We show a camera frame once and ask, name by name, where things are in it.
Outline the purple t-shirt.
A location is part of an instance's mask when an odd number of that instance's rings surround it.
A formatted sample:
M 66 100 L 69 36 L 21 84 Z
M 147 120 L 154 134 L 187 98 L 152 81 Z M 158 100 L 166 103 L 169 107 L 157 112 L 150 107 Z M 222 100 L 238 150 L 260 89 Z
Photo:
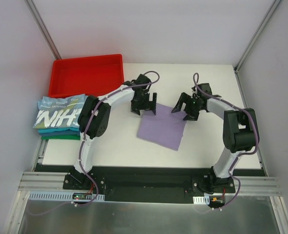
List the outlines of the purple t-shirt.
M 184 117 L 184 112 L 172 113 L 171 107 L 158 103 L 155 114 L 151 111 L 143 114 L 137 137 L 178 151 L 186 126 Z

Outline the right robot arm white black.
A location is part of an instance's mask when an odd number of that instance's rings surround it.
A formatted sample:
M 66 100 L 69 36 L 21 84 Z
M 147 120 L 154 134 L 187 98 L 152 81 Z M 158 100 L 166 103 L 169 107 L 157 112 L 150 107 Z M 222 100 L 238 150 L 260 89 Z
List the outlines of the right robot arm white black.
M 259 144 L 256 114 L 252 108 L 242 109 L 213 95 L 208 83 L 196 84 L 193 94 L 181 93 L 172 113 L 185 112 L 184 120 L 197 121 L 200 111 L 213 113 L 223 120 L 224 150 L 207 176 L 199 180 L 198 190 L 213 194 L 230 186 L 232 172 L 243 155 L 251 154 Z

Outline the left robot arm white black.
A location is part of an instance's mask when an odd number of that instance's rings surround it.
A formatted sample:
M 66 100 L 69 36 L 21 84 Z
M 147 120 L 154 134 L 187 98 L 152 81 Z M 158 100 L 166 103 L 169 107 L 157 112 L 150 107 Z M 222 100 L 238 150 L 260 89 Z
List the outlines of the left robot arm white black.
M 153 93 L 150 100 L 150 87 L 156 83 L 151 81 L 147 74 L 154 73 L 157 79 L 160 75 L 154 71 L 140 74 L 137 79 L 124 82 L 114 91 L 103 96 L 88 96 L 78 117 L 80 131 L 80 147 L 78 158 L 64 178 L 63 189 L 88 190 L 98 188 L 91 176 L 94 165 L 94 151 L 99 138 L 108 127 L 111 111 L 129 102 L 130 111 L 140 115 L 142 111 L 151 111 L 156 114 L 157 93 Z

